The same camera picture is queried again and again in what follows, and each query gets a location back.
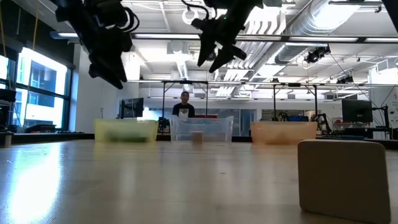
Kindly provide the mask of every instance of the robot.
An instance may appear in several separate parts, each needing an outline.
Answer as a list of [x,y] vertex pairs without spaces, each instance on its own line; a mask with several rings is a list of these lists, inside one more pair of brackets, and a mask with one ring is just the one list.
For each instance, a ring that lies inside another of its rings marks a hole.
[[[68,21],[79,36],[91,61],[89,74],[92,78],[100,77],[116,88],[122,89],[122,82],[127,81],[121,60],[121,53],[132,47],[130,32],[139,27],[139,18],[123,7],[121,0],[51,0],[58,6],[55,14],[59,22]],[[278,6],[278,0],[204,0],[208,7],[227,9],[225,15],[210,19],[207,8],[188,4],[181,0],[188,9],[204,9],[204,20],[195,19],[192,26],[200,29],[201,49],[198,66],[206,59],[215,56],[215,42],[223,47],[219,49],[210,72],[214,72],[235,57],[246,59],[246,53],[235,45],[235,38],[244,30],[250,12],[254,7],[263,5]],[[398,30],[398,1],[382,0],[396,29]]]

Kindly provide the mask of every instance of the plastic bin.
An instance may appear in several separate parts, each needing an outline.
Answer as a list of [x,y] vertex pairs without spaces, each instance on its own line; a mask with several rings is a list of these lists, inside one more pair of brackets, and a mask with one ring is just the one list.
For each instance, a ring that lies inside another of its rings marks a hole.
[[179,118],[171,116],[172,142],[228,144],[232,141],[234,118]]
[[94,126],[98,142],[154,142],[158,121],[96,119]]
[[254,144],[295,145],[317,138],[316,122],[259,121],[251,123],[250,128]]

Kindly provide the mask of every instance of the person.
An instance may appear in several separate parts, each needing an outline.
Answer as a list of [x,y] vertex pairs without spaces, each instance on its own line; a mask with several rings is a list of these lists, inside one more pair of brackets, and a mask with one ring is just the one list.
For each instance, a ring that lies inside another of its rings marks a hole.
[[179,118],[194,118],[195,108],[188,103],[189,92],[183,91],[181,93],[181,103],[174,105],[173,115],[177,115]]

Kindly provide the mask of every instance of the table surface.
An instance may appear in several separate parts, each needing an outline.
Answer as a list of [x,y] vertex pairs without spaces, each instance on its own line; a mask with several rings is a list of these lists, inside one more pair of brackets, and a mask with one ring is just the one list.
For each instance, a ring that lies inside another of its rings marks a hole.
[[[387,152],[398,223],[398,152]],[[302,212],[297,148],[98,144],[0,149],[0,223],[357,223]]]

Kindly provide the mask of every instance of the blue object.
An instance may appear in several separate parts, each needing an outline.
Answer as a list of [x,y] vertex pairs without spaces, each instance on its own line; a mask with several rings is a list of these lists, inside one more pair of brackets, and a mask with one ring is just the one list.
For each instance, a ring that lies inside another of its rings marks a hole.
[[365,138],[363,136],[342,136],[341,137],[342,140],[365,140]]
[[310,121],[308,116],[289,116],[289,121]]

